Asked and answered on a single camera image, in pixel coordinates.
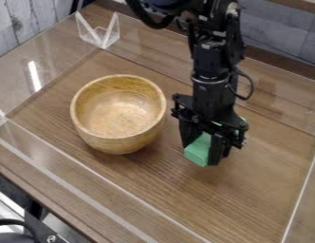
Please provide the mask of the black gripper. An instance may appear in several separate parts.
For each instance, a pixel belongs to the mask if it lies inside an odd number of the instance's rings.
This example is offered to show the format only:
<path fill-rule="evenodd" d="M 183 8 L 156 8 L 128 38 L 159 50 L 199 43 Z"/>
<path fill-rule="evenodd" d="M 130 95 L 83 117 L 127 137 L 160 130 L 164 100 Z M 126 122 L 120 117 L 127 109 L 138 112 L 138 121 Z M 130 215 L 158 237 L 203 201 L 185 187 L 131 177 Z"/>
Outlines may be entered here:
<path fill-rule="evenodd" d="M 201 128 L 210 127 L 214 122 L 238 127 L 241 118 L 234 111 L 235 99 L 247 100 L 237 93 L 238 77 L 226 75 L 223 78 L 203 80 L 191 77 L 193 94 L 172 95 L 174 107 L 171 116 L 179 121 L 182 147 L 186 147 L 203 133 Z M 230 153 L 230 134 L 210 135 L 207 149 L 207 165 L 215 166 Z"/>

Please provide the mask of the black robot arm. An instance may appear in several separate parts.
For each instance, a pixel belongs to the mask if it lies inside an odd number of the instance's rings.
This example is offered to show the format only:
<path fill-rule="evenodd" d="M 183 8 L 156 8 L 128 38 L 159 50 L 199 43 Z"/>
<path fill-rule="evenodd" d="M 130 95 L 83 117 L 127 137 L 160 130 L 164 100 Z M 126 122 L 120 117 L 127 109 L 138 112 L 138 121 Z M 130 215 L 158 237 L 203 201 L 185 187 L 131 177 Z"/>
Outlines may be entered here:
<path fill-rule="evenodd" d="M 163 29 L 176 24 L 186 33 L 193 69 L 193 93 L 174 94 L 171 115 L 179 121 L 183 156 L 206 167 L 219 163 L 231 148 L 241 148 L 249 130 L 234 112 L 237 64 L 245 59 L 237 0 L 126 0 L 143 24 Z"/>

